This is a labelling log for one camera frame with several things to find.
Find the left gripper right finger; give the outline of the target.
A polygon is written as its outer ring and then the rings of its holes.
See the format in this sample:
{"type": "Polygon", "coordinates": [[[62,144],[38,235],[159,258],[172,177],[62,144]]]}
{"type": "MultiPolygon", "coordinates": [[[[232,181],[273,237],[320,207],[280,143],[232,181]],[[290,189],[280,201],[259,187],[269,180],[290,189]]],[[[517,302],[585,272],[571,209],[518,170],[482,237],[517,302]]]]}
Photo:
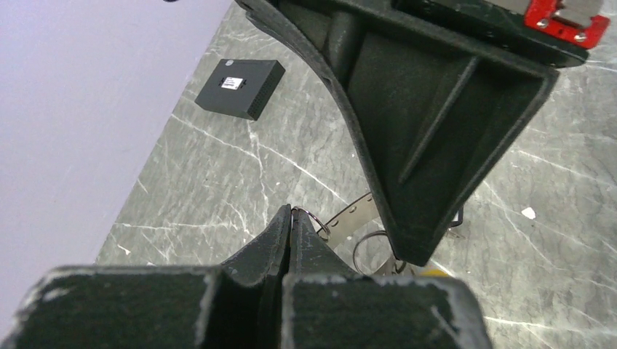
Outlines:
{"type": "Polygon", "coordinates": [[[292,211],[284,348],[491,348],[481,307],[448,276],[363,276],[292,211]]]}

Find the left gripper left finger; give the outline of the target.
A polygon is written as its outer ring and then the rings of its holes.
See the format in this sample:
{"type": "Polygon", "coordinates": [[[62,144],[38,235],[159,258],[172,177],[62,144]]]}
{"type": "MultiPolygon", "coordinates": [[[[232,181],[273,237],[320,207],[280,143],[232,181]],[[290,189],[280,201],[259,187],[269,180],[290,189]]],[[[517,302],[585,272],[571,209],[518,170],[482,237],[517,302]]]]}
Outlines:
{"type": "Polygon", "coordinates": [[[219,265],[65,266],[26,294],[3,348],[278,348],[292,210],[219,265]]]}

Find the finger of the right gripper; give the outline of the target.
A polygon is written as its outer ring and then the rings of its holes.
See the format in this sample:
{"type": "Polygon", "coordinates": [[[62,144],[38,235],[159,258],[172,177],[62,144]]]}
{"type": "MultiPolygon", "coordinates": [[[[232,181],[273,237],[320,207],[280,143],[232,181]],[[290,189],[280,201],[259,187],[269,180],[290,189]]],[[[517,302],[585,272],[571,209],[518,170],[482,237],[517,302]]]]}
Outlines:
{"type": "Polygon", "coordinates": [[[395,256],[425,265],[548,100],[575,44],[487,1],[241,1],[346,120],[395,256]]]}

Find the yellow tag key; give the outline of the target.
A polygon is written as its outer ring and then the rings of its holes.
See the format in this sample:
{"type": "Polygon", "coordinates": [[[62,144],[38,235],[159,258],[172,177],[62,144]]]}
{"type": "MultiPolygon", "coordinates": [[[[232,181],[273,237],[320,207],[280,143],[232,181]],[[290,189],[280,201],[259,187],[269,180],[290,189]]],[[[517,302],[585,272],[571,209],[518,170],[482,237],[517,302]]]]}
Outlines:
{"type": "Polygon", "coordinates": [[[450,275],[443,270],[440,269],[428,269],[422,270],[418,273],[419,276],[430,276],[430,277],[450,277],[450,275]]]}

